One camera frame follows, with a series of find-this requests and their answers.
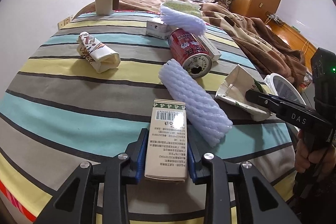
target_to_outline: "brown blanket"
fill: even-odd
[[[160,12],[160,4],[166,0],[120,0],[119,10]],[[203,20],[225,30],[246,56],[266,75],[273,72],[282,75],[298,88],[306,74],[305,56],[302,51],[292,50],[267,28],[259,18],[247,18],[232,14],[213,3],[201,3]],[[91,3],[77,13],[94,12]]]

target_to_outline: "metal screw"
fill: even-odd
[[[80,165],[81,168],[85,169],[90,166],[90,163],[88,161],[83,161]]]
[[[212,160],[215,156],[212,153],[205,153],[204,158],[207,160]]]
[[[250,163],[249,161],[243,161],[241,165],[246,169],[250,169],[252,167],[252,163]]]
[[[128,155],[126,153],[120,153],[118,155],[118,159],[120,159],[120,160],[125,160],[127,158],[128,158]]]

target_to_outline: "striped bedsheet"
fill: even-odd
[[[158,79],[162,65],[172,58],[168,43],[145,36],[146,21],[157,16],[147,12],[81,15],[41,45],[8,87],[0,103],[0,190],[30,221],[82,161],[95,164],[125,151],[141,128],[149,127],[154,99],[171,99]],[[82,31],[119,52],[120,66],[97,74],[80,59],[76,40]],[[211,96],[237,64],[267,89],[223,30],[208,26],[206,36],[222,53],[210,73],[198,79]],[[285,123],[274,116],[254,122],[241,109],[218,103],[234,126],[208,152],[235,163],[250,160],[289,199],[294,150]],[[195,131],[192,125],[188,130]],[[196,137],[203,142],[197,132]],[[235,218],[232,185],[230,190]],[[142,180],[127,191],[131,222],[203,221],[205,185]],[[100,196],[97,223],[101,223],[101,207]]]

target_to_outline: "can opening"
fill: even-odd
[[[201,66],[193,67],[190,69],[190,71],[192,74],[197,75],[202,71],[202,67]]]

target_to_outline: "red beverage can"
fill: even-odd
[[[206,75],[212,67],[209,52],[197,39],[183,29],[177,29],[168,37],[173,58],[194,79]]]

